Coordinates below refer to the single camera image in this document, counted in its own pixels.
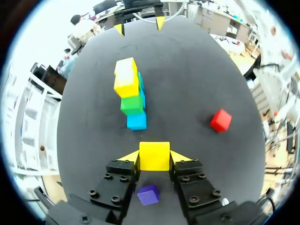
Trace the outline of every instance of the stacked cubes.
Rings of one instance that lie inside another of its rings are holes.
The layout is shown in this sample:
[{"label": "stacked cubes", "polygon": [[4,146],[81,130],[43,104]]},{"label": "stacked cubes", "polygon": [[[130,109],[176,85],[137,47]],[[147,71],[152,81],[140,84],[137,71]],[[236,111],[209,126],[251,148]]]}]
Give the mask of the stacked cubes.
[{"label": "stacked cubes", "polygon": [[113,89],[121,97],[121,111],[127,115],[127,128],[144,130],[147,128],[146,97],[140,72],[134,58],[119,60],[114,71]]}]

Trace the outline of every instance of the green cube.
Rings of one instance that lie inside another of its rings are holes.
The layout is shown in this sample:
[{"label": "green cube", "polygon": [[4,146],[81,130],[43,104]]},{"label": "green cube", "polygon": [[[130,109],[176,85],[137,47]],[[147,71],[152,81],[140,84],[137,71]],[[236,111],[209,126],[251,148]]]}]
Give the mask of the green cube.
[{"label": "green cube", "polygon": [[121,110],[125,115],[141,114],[143,112],[143,99],[141,94],[122,98]]}]

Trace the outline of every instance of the yellow cube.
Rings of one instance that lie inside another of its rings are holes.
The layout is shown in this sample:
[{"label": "yellow cube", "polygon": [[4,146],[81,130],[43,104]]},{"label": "yellow cube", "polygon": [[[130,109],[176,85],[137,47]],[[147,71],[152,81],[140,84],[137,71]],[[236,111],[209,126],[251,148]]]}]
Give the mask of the yellow cube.
[{"label": "yellow cube", "polygon": [[169,171],[170,142],[140,142],[140,166],[146,171]]},{"label": "yellow cube", "polygon": [[114,73],[116,77],[113,89],[121,98],[139,94],[137,68],[133,58],[117,61]]}]

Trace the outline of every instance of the wall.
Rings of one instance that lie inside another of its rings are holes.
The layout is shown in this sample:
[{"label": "wall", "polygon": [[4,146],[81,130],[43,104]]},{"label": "wall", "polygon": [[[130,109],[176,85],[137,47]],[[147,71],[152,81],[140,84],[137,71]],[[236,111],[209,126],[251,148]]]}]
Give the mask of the wall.
[{"label": "wall", "polygon": [[29,15],[10,49],[14,66],[31,69],[35,62],[56,68],[68,48],[75,14],[91,11],[101,0],[45,0]]}]

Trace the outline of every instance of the shelf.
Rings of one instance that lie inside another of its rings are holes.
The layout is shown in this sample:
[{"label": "shelf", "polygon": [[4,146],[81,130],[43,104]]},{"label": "shelf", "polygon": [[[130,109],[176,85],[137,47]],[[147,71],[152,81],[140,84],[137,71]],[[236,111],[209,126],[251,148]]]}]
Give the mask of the shelf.
[{"label": "shelf", "polygon": [[9,72],[1,108],[8,164],[14,173],[57,175],[57,99],[62,96],[31,72],[18,68]]},{"label": "shelf", "polygon": [[50,170],[24,170],[20,168],[11,167],[11,171],[17,174],[23,174],[28,176],[51,176],[51,175],[59,175],[58,171],[50,171]]}]

